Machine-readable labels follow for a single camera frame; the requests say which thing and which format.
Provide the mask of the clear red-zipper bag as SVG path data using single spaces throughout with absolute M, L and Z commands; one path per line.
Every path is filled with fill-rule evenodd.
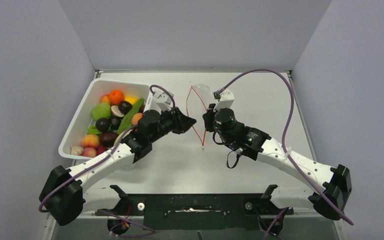
M 196 123 L 192 129 L 199 139 L 201 150 L 205 150 L 206 129 L 203 119 L 203 114 L 207 112 L 208 106 L 211 103 L 211 90 L 203 84 L 191 85 L 186 97 L 186 114 L 188 117 L 196 119 Z

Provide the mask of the dark plum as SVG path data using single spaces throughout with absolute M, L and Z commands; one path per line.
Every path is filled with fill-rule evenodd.
M 121 101 L 118 105 L 118 110 L 123 114 L 126 115 L 131 109 L 133 105 L 128 101 Z
M 123 120 L 122 118 L 117 117 L 117 116 L 110 117 L 110 119 L 109 119 L 110 129 L 111 130 L 118 130 L 120 125 L 121 125 L 122 120 Z
M 111 122 L 108 118 L 99 118 L 96 123 L 95 123 L 95 128 L 101 132 L 101 133 L 104 133 L 104 132 L 107 132 L 111 127 Z

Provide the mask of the sliced mushroom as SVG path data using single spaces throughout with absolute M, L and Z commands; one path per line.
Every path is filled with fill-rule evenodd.
M 123 118 L 125 116 L 124 113 L 122 113 L 120 110 L 119 110 L 119 107 L 116 106 L 116 105 L 112 105 L 111 106 L 111 113 L 113 116 L 117 117 L 117 118 Z

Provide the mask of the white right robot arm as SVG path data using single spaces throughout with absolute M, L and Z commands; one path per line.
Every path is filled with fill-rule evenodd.
M 230 108 L 216 109 L 216 104 L 210 104 L 202 118 L 206 131 L 219 135 L 220 145 L 231 149 L 237 158 L 248 157 L 271 165 L 306 185 L 270 185 L 261 199 L 266 213 L 283 208 L 313 208 L 330 220 L 343 219 L 353 224 L 344 213 L 352 192 L 351 172 L 346 166 L 322 164 L 286 148 L 269 134 L 237 121 Z

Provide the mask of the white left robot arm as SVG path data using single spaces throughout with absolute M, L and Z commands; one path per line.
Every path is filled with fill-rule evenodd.
M 162 112 L 145 111 L 138 123 L 104 153 L 79 165 L 53 168 L 39 195 L 38 210 L 51 214 L 59 225 L 65 226 L 83 212 L 114 209 L 126 196 L 120 187 L 91 187 L 114 171 L 144 158 L 157 140 L 169 133 L 184 134 L 196 122 L 178 107 Z

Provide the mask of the dark red fig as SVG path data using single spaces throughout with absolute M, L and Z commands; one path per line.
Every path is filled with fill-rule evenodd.
M 143 113 L 145 111 L 145 105 L 142 105 L 139 110 L 138 110 L 138 113 Z

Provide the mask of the green leafy vegetable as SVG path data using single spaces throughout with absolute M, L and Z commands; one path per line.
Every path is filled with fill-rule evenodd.
M 134 115 L 138 114 L 140 112 L 140 109 L 142 106 L 144 106 L 145 100 L 143 98 L 139 98 L 127 111 L 121 121 L 120 126 L 118 127 L 117 134 L 121 134 L 122 132 L 126 131 L 128 128 L 130 128 L 133 123 L 132 119 Z

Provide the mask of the orange fruit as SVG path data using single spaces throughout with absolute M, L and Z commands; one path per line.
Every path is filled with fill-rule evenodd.
M 112 105 L 118 106 L 125 100 L 125 95 L 121 90 L 114 89 L 108 94 L 108 99 Z

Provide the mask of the green cabbage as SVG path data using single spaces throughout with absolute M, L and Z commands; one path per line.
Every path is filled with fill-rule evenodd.
M 109 119 L 112 116 L 111 106 L 108 103 L 99 103 L 92 109 L 91 116 L 94 121 Z

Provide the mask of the red purple onion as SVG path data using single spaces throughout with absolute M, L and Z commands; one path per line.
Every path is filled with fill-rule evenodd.
M 98 148 L 96 148 L 96 155 L 100 155 L 108 150 L 107 147 L 100 145 Z

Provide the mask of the pink peach bottom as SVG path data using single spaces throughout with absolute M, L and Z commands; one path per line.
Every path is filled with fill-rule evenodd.
M 97 156 L 97 150 L 93 147 L 86 147 L 81 154 L 83 157 L 94 158 Z

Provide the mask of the white plastic bin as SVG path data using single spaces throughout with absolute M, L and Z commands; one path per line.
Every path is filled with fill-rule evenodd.
M 88 128 L 94 123 L 92 110 L 99 103 L 101 96 L 112 90 L 120 90 L 128 97 L 144 99 L 145 110 L 151 108 L 153 95 L 147 83 L 125 82 L 111 78 L 96 78 L 88 86 L 74 116 L 59 145 L 61 157 L 70 160 L 87 161 L 88 157 L 71 154 L 71 146 L 81 146 Z

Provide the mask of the garlic bulb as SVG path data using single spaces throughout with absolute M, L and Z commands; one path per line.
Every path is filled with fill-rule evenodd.
M 81 146 L 70 146 L 70 154 L 74 156 L 82 156 L 84 152 L 84 148 Z

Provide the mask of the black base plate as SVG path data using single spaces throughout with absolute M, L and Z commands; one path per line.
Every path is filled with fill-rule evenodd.
M 261 193 L 129 194 L 109 212 L 142 217 L 154 230 L 256 231 L 259 218 L 273 219 L 281 209 Z

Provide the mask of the aluminium frame rail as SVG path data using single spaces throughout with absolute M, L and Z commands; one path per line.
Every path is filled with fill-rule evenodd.
M 227 214 L 238 207 L 245 215 L 256 210 L 259 215 L 275 215 L 281 208 L 275 206 L 274 194 L 246 196 L 237 194 L 205 195 L 158 195 L 147 196 L 104 193 L 75 192 L 68 195 L 53 195 L 44 201 L 43 207 L 51 213 L 57 222 L 64 226 L 71 223 L 83 212 L 109 210 L 116 214 L 147 215 L 162 211 L 165 215 L 174 213 L 216 213 Z

